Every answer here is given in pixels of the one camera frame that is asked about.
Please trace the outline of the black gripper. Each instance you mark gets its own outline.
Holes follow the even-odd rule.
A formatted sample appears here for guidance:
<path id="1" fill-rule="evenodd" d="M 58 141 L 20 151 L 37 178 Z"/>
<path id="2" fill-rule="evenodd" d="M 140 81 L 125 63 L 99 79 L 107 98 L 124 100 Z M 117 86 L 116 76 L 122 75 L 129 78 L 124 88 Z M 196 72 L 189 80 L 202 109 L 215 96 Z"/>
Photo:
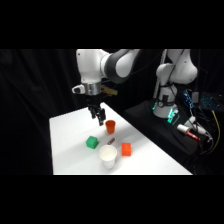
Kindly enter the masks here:
<path id="1" fill-rule="evenodd" d="M 102 102 L 101 95 L 87 95 L 86 96 L 86 102 L 88 109 L 91 113 L 92 119 L 96 118 L 96 111 L 94 108 L 99 108 L 100 104 Z M 105 110 L 103 108 L 100 108 L 97 112 L 97 117 L 99 120 L 99 125 L 102 126 L 104 124 L 104 121 L 106 120 L 106 114 Z"/>

